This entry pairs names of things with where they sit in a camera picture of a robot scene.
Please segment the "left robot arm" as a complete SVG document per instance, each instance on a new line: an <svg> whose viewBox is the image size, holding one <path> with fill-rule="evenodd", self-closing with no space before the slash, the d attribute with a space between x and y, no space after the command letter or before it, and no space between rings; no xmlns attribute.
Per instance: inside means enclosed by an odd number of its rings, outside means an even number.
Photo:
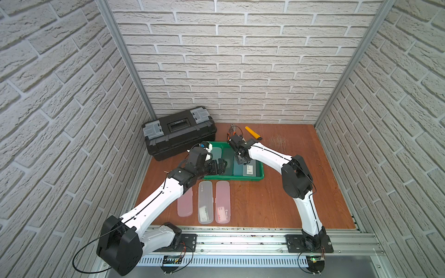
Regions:
<svg viewBox="0 0 445 278"><path fill-rule="evenodd" d="M145 232L169 205L199 180L225 172L227 162L214 159L211 149L207 142L191 148L186 159L166 174L165 180L149 197L122 216L112 215L104 221L96 254L119 275L131 272L148 253L178 246L182 231L170 222L149 235Z"/></svg>

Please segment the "pink frosted pencil case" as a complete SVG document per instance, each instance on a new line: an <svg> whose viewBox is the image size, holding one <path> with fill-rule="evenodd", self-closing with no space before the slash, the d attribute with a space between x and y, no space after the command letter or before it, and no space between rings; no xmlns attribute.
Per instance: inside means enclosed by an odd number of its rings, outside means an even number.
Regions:
<svg viewBox="0 0 445 278"><path fill-rule="evenodd" d="M193 191L189 189L177 199L177 215L179 217L189 217L193 213Z"/></svg>

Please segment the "clear pencil case with label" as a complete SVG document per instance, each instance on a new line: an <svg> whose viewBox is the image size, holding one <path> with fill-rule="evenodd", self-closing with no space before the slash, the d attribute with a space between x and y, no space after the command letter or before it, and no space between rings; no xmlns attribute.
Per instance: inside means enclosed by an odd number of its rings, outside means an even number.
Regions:
<svg viewBox="0 0 445 278"><path fill-rule="evenodd" d="M198 188L198 221L200 224L211 224L214 220L213 184L202 181Z"/></svg>

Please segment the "blue-grey frosted pencil case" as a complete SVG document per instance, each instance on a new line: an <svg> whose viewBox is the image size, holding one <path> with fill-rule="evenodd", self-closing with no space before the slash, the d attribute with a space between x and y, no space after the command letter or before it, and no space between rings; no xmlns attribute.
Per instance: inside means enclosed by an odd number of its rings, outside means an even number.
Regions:
<svg viewBox="0 0 445 278"><path fill-rule="evenodd" d="M233 164L233 176L243 176L243 164L238 164L236 159Z"/></svg>

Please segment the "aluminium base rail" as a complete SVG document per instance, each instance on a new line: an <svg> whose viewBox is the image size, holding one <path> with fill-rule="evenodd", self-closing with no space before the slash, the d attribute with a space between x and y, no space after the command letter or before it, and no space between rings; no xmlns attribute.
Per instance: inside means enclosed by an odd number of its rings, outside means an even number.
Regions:
<svg viewBox="0 0 445 278"><path fill-rule="evenodd" d="M305 256L320 255L301 249L290 253L286 235L299 235L300 229L180 226L184 234L196 234L195 254L241 256ZM373 234L353 229L327 229L333 252L325 248L326 256L384 256L385 251Z"/></svg>

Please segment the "left controller board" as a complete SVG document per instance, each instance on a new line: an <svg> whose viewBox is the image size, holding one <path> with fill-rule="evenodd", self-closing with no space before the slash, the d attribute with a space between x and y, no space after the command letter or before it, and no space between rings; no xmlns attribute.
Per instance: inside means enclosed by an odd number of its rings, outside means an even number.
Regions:
<svg viewBox="0 0 445 278"><path fill-rule="evenodd" d="M183 257L178 256L163 256L161 270L164 274L172 274L179 270L183 262Z"/></svg>

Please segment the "controller board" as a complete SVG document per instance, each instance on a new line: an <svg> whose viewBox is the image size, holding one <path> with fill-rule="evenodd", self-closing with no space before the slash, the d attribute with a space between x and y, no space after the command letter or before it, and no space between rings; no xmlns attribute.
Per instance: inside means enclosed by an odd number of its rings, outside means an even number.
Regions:
<svg viewBox="0 0 445 278"><path fill-rule="evenodd" d="M321 275L325 267L325 259L322 257L307 257L307 271L312 274Z"/></svg>
<svg viewBox="0 0 445 278"><path fill-rule="evenodd" d="M164 274L172 274L179 270L183 262L183 257L178 256L163 256L161 270Z"/></svg>

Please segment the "dark green labelled pencil case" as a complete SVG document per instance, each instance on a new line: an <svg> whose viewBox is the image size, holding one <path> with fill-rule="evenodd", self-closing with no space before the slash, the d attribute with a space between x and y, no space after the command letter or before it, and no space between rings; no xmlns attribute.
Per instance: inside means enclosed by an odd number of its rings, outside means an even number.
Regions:
<svg viewBox="0 0 445 278"><path fill-rule="evenodd" d="M234 153L232 151L224 151L222 154L222 159L227 162L226 170L224 172L224 176L232 176L234 173Z"/></svg>

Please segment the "green plastic storage tray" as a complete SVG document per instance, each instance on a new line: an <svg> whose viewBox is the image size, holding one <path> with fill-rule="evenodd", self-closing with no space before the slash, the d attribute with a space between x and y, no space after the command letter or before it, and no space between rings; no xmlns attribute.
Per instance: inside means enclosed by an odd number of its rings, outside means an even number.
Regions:
<svg viewBox="0 0 445 278"><path fill-rule="evenodd" d="M222 154L224 151L233 151L233 149L229 146L227 142L218 142L218 141L210 141L213 147L219 147L222 150ZM244 177L244 176L224 176L224 175L213 175L206 176L205 180L225 180L225 181L261 181L264 179L264 166L261 162L256 161L256 177Z"/></svg>

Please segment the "corner aluminium post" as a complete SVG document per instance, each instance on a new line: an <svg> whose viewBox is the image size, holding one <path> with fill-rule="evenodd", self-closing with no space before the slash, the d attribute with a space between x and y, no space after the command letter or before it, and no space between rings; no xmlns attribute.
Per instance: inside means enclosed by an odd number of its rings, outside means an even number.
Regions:
<svg viewBox="0 0 445 278"><path fill-rule="evenodd" d="M395 2L396 2L395 0L385 0L380 5L374 19L372 20L369 27L367 28L357 49L353 53L351 60L346 65L346 68L345 68L344 72L342 73L340 79L338 80L336 86L334 87L332 94L328 98L327 103L325 104L325 106L323 107L323 110L321 111L320 115L318 116L318 118L314 124L315 129L318 129L319 126L322 124L322 121L324 120L325 116L329 112L329 110L330 110L331 106L333 105L334 101L336 100L338 94L340 93L343 86L346 84L351 73L354 71L356 66L361 61L367 48L371 44L371 41L373 40L374 36L376 35L378 30L382 26L385 18L387 17L388 13L391 11Z"/></svg>
<svg viewBox="0 0 445 278"><path fill-rule="evenodd" d="M132 60L132 57L129 53L127 45L125 44L124 37L119 29L118 23L113 15L113 12L111 10L111 7L110 7L108 1L97 0L96 2L97 2L97 6L99 7L100 13L102 14L102 16L104 18L104 21L107 24L108 29L110 30L110 34L115 41L117 49L119 50L119 53L122 56L122 60L124 61L125 65L126 65L129 75L134 82L137 92L139 93L139 95L142 99L142 102L147 109L149 117L152 120L156 120L157 119L156 113L149 101L145 87L142 83L142 80L141 80L140 75L137 71L135 63Z"/></svg>

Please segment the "black plastic toolbox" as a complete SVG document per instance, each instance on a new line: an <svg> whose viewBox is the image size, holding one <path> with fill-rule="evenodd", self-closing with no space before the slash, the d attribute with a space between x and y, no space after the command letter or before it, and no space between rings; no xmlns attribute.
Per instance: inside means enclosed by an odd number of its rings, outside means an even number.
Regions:
<svg viewBox="0 0 445 278"><path fill-rule="evenodd" d="M203 106L143 125L148 153L156 161L176 156L202 141L214 141L216 133L215 122Z"/></svg>

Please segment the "pink pencil case with label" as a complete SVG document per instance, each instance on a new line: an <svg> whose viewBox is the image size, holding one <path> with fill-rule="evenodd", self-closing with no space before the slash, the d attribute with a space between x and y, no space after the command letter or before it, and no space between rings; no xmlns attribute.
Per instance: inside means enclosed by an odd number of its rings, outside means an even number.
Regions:
<svg viewBox="0 0 445 278"><path fill-rule="evenodd" d="M231 220L231 193L228 181L216 183L215 220L219 224L227 224Z"/></svg>

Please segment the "grey frosted rectangular pencil case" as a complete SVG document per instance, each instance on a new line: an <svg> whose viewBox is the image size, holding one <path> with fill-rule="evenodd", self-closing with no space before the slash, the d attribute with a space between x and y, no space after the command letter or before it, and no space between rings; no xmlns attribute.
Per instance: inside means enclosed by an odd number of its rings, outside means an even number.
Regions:
<svg viewBox="0 0 445 278"><path fill-rule="evenodd" d="M255 160L251 160L249 163L243 165L243 176L244 177L256 177L256 165L257 162Z"/></svg>

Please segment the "clear frosted pencil case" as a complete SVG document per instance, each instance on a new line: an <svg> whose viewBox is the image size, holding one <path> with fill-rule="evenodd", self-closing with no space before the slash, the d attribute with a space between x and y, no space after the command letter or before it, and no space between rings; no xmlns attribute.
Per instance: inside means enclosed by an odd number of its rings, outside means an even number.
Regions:
<svg viewBox="0 0 445 278"><path fill-rule="evenodd" d="M213 147L209 154L207 154L206 160L208 162L216 161L218 162L221 159L222 150L219 147Z"/></svg>

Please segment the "right controller board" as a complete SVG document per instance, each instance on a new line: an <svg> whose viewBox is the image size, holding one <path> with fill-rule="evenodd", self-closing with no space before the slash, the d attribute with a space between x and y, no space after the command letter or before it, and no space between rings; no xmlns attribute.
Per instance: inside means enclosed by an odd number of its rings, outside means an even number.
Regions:
<svg viewBox="0 0 445 278"><path fill-rule="evenodd" d="M312 274L321 275L325 267L325 259L322 257L307 257L307 271Z"/></svg>

